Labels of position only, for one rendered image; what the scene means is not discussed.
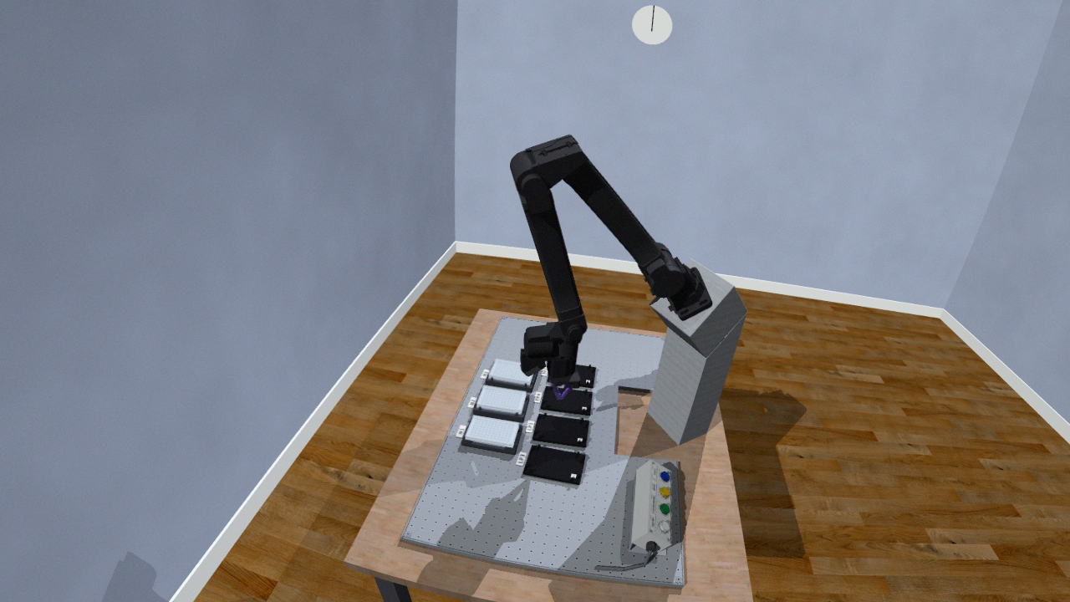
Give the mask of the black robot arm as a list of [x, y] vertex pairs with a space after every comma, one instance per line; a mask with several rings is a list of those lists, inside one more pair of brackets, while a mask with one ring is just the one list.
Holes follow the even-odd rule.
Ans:
[[555, 357], [553, 351], [564, 359], [576, 357], [578, 343], [588, 328], [578, 298], [572, 264], [559, 227], [557, 209], [549, 190], [562, 180], [574, 188], [599, 220], [603, 220], [603, 225], [632, 256], [647, 279], [645, 282], [652, 296], [670, 297], [683, 321], [712, 306], [710, 294], [700, 272], [681, 264], [679, 257], [673, 258], [664, 244], [652, 240], [635, 213], [581, 150], [572, 135], [565, 135], [518, 152], [511, 160], [513, 182], [520, 194], [532, 242], [538, 250], [552, 304], [557, 311], [557, 323], [532, 325], [524, 333], [520, 367], [528, 377], [545, 369], [542, 361], [548, 362], [551, 379], [566, 377], [567, 360]]

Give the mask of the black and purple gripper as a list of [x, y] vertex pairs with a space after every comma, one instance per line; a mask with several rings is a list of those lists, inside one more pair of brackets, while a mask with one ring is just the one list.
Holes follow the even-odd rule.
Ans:
[[[566, 377], [559, 377], [559, 379], [551, 379], [551, 375], [550, 375], [550, 372], [549, 372], [549, 365], [547, 362], [547, 369], [548, 369], [548, 372], [549, 372], [548, 375], [549, 375], [550, 384], [552, 386], [552, 390], [554, 391], [554, 393], [557, 393], [557, 400], [564, 400], [564, 397], [567, 393], [569, 393], [569, 391], [572, 391], [572, 389], [578, 389], [578, 387], [580, 386], [580, 377], [578, 377], [578, 371], [577, 371], [577, 367], [576, 367], [578, 352], [576, 354], [576, 357], [572, 357], [572, 358], [565, 357], [565, 359], [562, 358], [562, 357], [559, 357], [557, 352], [553, 351], [553, 353], [554, 353], [555, 357], [557, 357], [559, 359], [567, 360], [567, 373], [566, 373]], [[562, 384], [565, 384], [564, 390], [562, 391], [562, 393], [559, 393], [557, 392], [557, 386], [562, 386]]]

